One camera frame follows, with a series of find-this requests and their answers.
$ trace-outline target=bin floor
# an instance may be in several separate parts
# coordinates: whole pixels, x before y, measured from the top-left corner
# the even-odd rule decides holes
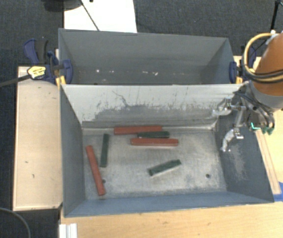
[[[165,128],[176,147],[132,146],[135,135],[113,135],[110,129],[83,128],[85,193],[87,199],[124,198],[226,191],[214,132],[191,128]],[[106,194],[99,197],[85,152],[92,145],[100,162],[103,134],[110,134],[108,165],[100,168]],[[151,177],[148,169],[179,159],[181,165]]]

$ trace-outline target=gray bin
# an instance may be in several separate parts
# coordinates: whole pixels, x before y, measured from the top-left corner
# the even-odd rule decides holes
[[[213,109],[232,97],[233,55],[225,38],[59,30],[60,59],[71,59],[72,84],[61,88],[65,217],[167,211],[273,202],[257,139],[242,129],[225,153],[234,115]],[[159,124],[177,147],[137,147],[117,125]],[[110,134],[106,194],[98,196],[85,152],[100,160]],[[179,159],[170,172],[148,168]]]

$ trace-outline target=wooden block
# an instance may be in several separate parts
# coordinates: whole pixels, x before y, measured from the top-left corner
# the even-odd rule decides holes
[[[151,126],[115,127],[114,135],[128,135],[128,134],[137,134],[140,132],[151,132],[151,131],[162,131],[162,126],[151,125]]]
[[[105,195],[106,191],[104,188],[100,170],[98,169],[98,164],[95,158],[93,147],[91,145],[88,145],[85,149],[86,149],[88,161],[91,166],[92,175],[94,177],[97,193],[99,196]]]
[[[131,145],[136,146],[177,146],[178,139],[175,138],[132,138]]]

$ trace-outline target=black carpet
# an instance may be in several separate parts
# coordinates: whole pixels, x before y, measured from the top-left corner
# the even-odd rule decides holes
[[[259,32],[270,28],[274,0],[134,0],[139,32],[228,37],[233,53]],[[55,0],[0,0],[0,82],[16,77],[28,63],[22,51],[30,38],[46,38],[48,49],[58,46],[63,4]],[[283,30],[279,8],[277,31]],[[0,89],[0,207],[11,208],[15,127],[15,86]],[[57,236],[58,213],[23,213],[32,237]],[[0,213],[0,238],[26,237],[23,225]]]

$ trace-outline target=orange object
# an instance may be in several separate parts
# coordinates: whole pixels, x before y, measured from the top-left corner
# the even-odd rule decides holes
[[[114,135],[128,135],[128,134],[137,134],[140,132],[153,132],[153,131],[162,131],[162,126],[152,125],[152,126],[115,127]]]
[[[269,73],[283,69],[283,32],[271,40],[265,50],[255,73]],[[253,82],[255,88],[261,93],[272,96],[283,96],[283,82],[279,83],[257,83]]]
[[[132,138],[131,145],[137,146],[177,146],[178,139],[175,138]]]
[[[85,149],[86,149],[88,161],[91,166],[92,175],[94,177],[97,193],[99,196],[105,195],[106,191],[104,188],[100,170],[98,169],[98,164],[95,158],[93,147],[91,145],[88,145]]]

